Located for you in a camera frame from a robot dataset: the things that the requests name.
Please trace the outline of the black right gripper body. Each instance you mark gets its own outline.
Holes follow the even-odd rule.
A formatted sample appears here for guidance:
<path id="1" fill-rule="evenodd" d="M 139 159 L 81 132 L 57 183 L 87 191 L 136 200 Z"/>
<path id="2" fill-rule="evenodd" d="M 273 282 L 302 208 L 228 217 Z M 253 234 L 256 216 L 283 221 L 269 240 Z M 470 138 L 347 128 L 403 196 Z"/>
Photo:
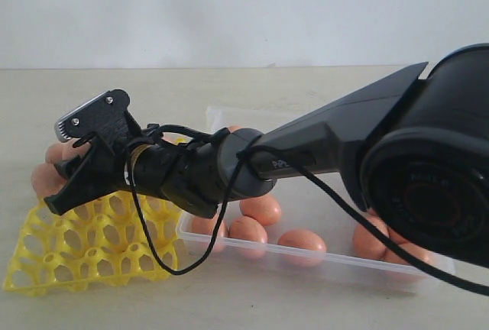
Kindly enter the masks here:
<path id="1" fill-rule="evenodd" d="M 91 147 L 77 171 L 75 202 L 91 202 L 116 191 L 129 191 L 131 153 L 150 144 L 148 136 L 117 137 L 110 144 L 95 132 L 82 138 Z"/>

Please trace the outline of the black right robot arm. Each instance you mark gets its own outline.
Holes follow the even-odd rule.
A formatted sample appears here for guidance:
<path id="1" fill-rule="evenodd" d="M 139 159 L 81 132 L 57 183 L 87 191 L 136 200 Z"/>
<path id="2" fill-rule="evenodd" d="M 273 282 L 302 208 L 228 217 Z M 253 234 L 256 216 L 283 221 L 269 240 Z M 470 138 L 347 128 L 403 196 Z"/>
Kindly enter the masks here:
<path id="1" fill-rule="evenodd" d="M 352 201 L 428 250 L 488 265 L 488 46 L 413 64 L 267 133 L 142 128 L 126 91 L 63 116 L 62 142 L 87 146 L 56 164 L 66 185 L 45 199 L 63 215 L 118 190 L 162 198 L 203 218 L 224 199 L 258 197 L 276 181 L 338 173 Z"/>

